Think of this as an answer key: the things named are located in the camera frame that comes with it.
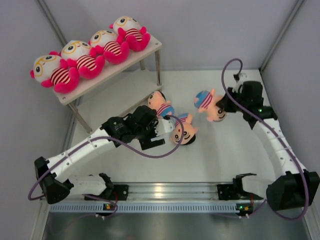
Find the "boy plush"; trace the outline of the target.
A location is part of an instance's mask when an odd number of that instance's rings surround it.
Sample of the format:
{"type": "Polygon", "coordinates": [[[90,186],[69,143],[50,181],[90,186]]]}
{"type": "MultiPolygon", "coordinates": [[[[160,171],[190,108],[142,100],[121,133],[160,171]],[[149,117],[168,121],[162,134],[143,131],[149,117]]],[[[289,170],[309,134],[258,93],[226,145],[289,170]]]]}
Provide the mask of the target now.
{"type": "Polygon", "coordinates": [[[158,118],[171,116],[175,113],[175,109],[172,106],[171,101],[166,100],[164,94],[159,90],[154,91],[148,97],[147,106],[156,111],[158,118]]]}

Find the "panda plush with glasses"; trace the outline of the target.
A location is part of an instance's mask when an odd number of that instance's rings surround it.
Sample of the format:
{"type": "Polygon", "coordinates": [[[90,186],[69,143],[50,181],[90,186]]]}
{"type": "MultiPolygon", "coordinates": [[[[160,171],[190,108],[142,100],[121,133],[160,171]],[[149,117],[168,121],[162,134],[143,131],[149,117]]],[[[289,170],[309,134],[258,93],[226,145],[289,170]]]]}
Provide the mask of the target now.
{"type": "Polygon", "coordinates": [[[149,44],[151,35],[145,26],[141,26],[136,19],[130,16],[121,16],[109,25],[134,52],[143,51],[149,44]]]}
{"type": "Polygon", "coordinates": [[[130,47],[112,30],[99,30],[88,43],[110,64],[123,63],[130,55],[130,47]]]}
{"type": "Polygon", "coordinates": [[[105,67],[105,59],[96,49],[81,40],[69,41],[60,52],[69,67],[76,68],[81,78],[94,79],[105,67]]]}
{"type": "Polygon", "coordinates": [[[60,94],[72,92],[80,83],[78,70],[69,67],[66,60],[55,51],[38,57],[29,74],[42,87],[53,88],[60,94]]]}

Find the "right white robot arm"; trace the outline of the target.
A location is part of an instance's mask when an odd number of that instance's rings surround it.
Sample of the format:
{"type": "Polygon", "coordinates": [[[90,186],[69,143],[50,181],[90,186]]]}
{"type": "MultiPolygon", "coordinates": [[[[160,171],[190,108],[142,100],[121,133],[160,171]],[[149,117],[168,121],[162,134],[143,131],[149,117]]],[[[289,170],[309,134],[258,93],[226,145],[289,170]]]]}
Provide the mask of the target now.
{"type": "Polygon", "coordinates": [[[274,211],[310,206],[320,177],[315,171],[308,171],[294,155],[275,111],[264,104],[262,84],[239,81],[235,87],[225,87],[224,90],[225,95],[216,106],[227,113],[242,113],[263,145],[274,171],[272,179],[256,173],[237,176],[239,182],[233,186],[235,196],[244,199],[252,193],[266,199],[274,211]]]}

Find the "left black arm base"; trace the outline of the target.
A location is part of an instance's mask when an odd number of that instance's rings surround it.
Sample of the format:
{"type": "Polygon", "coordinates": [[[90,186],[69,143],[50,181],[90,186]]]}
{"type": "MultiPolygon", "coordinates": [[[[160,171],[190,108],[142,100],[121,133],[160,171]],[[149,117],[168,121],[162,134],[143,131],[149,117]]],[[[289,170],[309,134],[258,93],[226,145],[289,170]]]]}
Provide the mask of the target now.
{"type": "Polygon", "coordinates": [[[113,186],[108,186],[99,195],[90,194],[89,196],[109,201],[126,201],[128,194],[129,186],[127,184],[114,184],[113,186]]]}

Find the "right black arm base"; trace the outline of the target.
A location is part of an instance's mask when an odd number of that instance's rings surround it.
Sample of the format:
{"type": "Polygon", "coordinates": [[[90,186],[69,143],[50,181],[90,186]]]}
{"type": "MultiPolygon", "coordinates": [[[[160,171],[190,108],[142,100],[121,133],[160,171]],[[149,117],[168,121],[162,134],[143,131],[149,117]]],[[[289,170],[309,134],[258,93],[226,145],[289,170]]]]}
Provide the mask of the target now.
{"type": "Polygon", "coordinates": [[[231,200],[262,200],[256,194],[241,191],[237,189],[233,184],[218,184],[217,185],[218,199],[221,201],[231,200]]]}

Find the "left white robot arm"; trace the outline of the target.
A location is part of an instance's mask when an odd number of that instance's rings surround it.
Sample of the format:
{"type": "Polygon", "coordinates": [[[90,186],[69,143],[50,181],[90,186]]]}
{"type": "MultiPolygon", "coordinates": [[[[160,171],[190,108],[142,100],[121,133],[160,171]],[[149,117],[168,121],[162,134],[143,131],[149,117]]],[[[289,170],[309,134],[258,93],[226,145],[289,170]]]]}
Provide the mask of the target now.
{"type": "Polygon", "coordinates": [[[121,143],[138,140],[142,150],[165,144],[162,135],[173,130],[169,117],[158,118],[154,109],[139,106],[124,117],[114,116],[80,143],[48,159],[34,161],[36,178],[48,204],[56,204],[69,196],[85,195],[102,200],[114,191],[111,178],[105,173],[76,176],[76,170],[121,143]]]}

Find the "white two-tier shelf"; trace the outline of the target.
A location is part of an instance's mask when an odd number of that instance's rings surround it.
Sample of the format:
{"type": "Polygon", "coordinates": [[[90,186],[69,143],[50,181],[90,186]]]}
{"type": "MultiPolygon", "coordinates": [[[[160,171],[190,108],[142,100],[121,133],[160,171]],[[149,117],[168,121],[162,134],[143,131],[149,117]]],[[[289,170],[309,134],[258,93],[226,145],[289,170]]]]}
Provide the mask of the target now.
{"type": "Polygon", "coordinates": [[[124,116],[162,88],[162,46],[151,37],[145,50],[132,52],[119,65],[107,64],[98,77],[82,80],[71,93],[56,94],[59,102],[75,116],[75,134],[91,134],[110,117],[124,116]]]}

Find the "aluminium mounting rail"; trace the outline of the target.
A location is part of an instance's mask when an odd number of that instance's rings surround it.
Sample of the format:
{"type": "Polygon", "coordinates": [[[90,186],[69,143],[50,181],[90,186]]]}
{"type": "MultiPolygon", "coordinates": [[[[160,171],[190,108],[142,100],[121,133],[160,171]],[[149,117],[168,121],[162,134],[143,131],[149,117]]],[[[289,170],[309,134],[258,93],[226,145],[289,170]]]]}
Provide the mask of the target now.
{"type": "Polygon", "coordinates": [[[100,184],[97,189],[93,185],[74,185],[67,183],[66,186],[54,189],[50,187],[45,193],[49,204],[56,204],[67,198],[84,197],[91,201],[93,196],[99,195],[107,187],[115,184],[128,185],[127,200],[214,200],[221,201],[218,197],[218,184],[232,184],[230,182],[123,182],[100,184]]]}

